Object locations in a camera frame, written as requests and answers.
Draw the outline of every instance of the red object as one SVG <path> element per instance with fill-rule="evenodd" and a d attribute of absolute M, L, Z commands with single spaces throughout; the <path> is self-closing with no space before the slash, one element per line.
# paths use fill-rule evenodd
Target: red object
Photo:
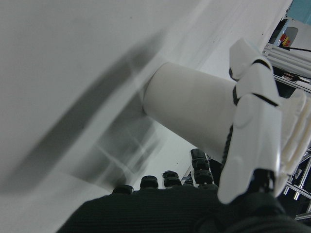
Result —
<path fill-rule="evenodd" d="M 281 38 L 280 38 L 280 41 L 284 41 L 285 38 L 286 38 L 286 34 L 283 34 L 283 35 L 281 36 Z"/>

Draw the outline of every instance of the robotic hand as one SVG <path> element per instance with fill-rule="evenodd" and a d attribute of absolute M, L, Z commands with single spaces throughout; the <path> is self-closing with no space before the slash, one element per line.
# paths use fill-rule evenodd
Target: robotic hand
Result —
<path fill-rule="evenodd" d="M 222 203 L 232 202 L 250 186 L 274 192 L 280 171 L 282 112 L 270 62 L 240 39 L 230 49 L 229 73 L 237 81 L 237 108 L 224 152 L 218 191 Z"/>
<path fill-rule="evenodd" d="M 168 64 L 154 75 L 144 101 L 147 114 L 213 155 L 223 147 L 224 131 L 232 123 L 219 188 L 205 154 L 192 150 L 189 183 L 194 181 L 194 186 L 182 185 L 172 171 L 163 173 L 166 189 L 158 189 L 156 177 L 143 177 L 139 191 L 121 185 L 109 196 L 85 202 L 58 232 L 311 232 L 286 217 L 273 197 L 299 163 L 295 148 L 303 150 L 310 140 L 311 123 L 304 118 L 311 115 L 311 100 L 303 95 L 294 100 L 295 113 L 303 114 L 292 122 L 304 119 L 304 124 L 298 130 L 287 127 L 293 136 L 284 137 L 284 119 L 288 119 L 284 112 L 294 101 L 280 99 L 269 61 L 243 39 L 230 49 L 230 76 L 236 81 L 234 87 L 229 81 Z M 232 89 L 233 107 L 228 101 Z M 200 98 L 204 108 L 198 108 Z M 183 111 L 185 102 L 195 104 Z M 299 141 L 301 134 L 306 135 L 303 143 L 288 143 Z"/>

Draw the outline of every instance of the black joint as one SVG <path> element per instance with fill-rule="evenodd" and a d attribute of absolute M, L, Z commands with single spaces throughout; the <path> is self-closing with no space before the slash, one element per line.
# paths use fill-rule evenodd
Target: black joint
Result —
<path fill-rule="evenodd" d="M 192 167 L 194 171 L 197 170 L 209 170 L 209 162 L 207 159 L 193 159 L 192 160 Z"/>
<path fill-rule="evenodd" d="M 213 183 L 214 179 L 209 170 L 198 170 L 194 172 L 194 179 L 197 184 Z"/>
<path fill-rule="evenodd" d="M 205 189 L 205 190 L 218 190 L 218 186 L 215 184 L 211 184 L 211 183 L 201 184 L 198 186 L 198 188 Z"/>
<path fill-rule="evenodd" d="M 235 105 L 238 105 L 238 102 L 239 102 L 240 99 L 238 99 L 238 97 L 237 97 L 237 89 L 236 89 L 236 87 L 233 88 L 232 94 L 233 94 L 233 103 Z"/>
<path fill-rule="evenodd" d="M 157 183 L 157 178 L 155 176 L 144 176 L 141 178 L 140 182 L 140 188 L 155 188 L 157 189 L 159 187 Z"/>
<path fill-rule="evenodd" d="M 132 186 L 129 185 L 119 185 L 115 187 L 115 189 L 112 191 L 113 194 L 128 194 L 131 195 L 133 193 L 134 189 Z"/>
<path fill-rule="evenodd" d="M 266 101 L 267 103 L 273 105 L 274 107 L 278 107 L 278 104 L 276 104 L 273 101 L 269 100 L 265 96 L 262 96 L 262 95 L 259 95 L 259 94 L 254 94 L 254 95 L 257 96 L 258 98 L 262 99 L 263 101 Z"/>
<path fill-rule="evenodd" d="M 172 187 L 172 186 L 181 186 L 181 181 L 179 178 L 177 177 L 167 177 L 165 180 L 164 180 L 164 186 L 165 187 Z"/>
<path fill-rule="evenodd" d="M 231 68 L 229 68 L 229 75 L 230 75 L 230 78 L 232 78 L 234 81 L 238 81 L 237 79 L 233 78 L 233 73 L 232 73 L 232 69 Z"/>
<path fill-rule="evenodd" d="M 191 157 L 192 159 L 206 159 L 205 153 L 200 149 L 192 149 Z"/>
<path fill-rule="evenodd" d="M 258 60 L 253 62 L 253 64 L 255 64 L 255 63 L 260 63 L 260 64 L 264 65 L 265 67 L 267 67 L 269 70 L 271 70 L 269 65 L 266 62 L 264 62 L 263 60 L 258 59 Z"/>
<path fill-rule="evenodd" d="M 177 178 L 179 178 L 177 172 L 174 172 L 174 171 L 166 171 L 166 172 L 164 172 L 164 173 L 162 174 L 162 177 L 163 177 L 164 179 L 166 179 L 166 178 L 168 178 L 168 177 L 177 177 Z"/>
<path fill-rule="evenodd" d="M 162 174 L 162 177 L 164 178 L 164 186 L 165 187 L 171 187 L 174 185 L 181 185 L 181 181 L 179 179 L 179 176 L 174 171 L 166 171 Z"/>

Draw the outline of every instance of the metal frame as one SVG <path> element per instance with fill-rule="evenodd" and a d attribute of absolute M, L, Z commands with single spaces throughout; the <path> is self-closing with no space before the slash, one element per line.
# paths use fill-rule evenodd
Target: metal frame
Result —
<path fill-rule="evenodd" d="M 303 189 L 305 181 L 306 181 L 308 174 L 311 170 L 311 149 L 310 148 L 307 149 L 305 155 L 303 156 L 303 158 L 301 159 L 299 164 L 303 163 L 304 161 L 306 161 L 308 159 L 309 159 L 309 161 L 307 163 L 307 166 L 306 166 L 304 173 L 302 174 L 300 184 L 299 185 L 292 184 L 293 176 L 299 167 L 299 166 L 297 166 L 297 168 L 295 169 L 295 172 L 287 181 L 286 187 L 285 187 L 284 192 L 283 192 L 283 194 L 286 195 L 288 193 L 288 190 L 292 189 L 292 190 L 296 191 L 295 196 L 294 196 L 294 200 L 298 200 L 299 195 L 305 196 L 306 198 L 310 199 L 310 203 L 308 205 L 307 212 L 304 214 L 296 215 L 295 220 L 303 220 L 303 219 L 311 218 L 311 193 L 308 192 L 307 190 Z"/>

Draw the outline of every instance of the white wall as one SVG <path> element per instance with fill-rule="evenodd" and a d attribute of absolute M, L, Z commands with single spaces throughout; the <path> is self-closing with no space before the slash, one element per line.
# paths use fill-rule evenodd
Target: white wall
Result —
<path fill-rule="evenodd" d="M 192 145 L 145 116 L 166 61 L 228 78 L 290 0 L 0 1 L 0 232 L 55 232 L 84 201 L 144 174 L 180 176 Z"/>

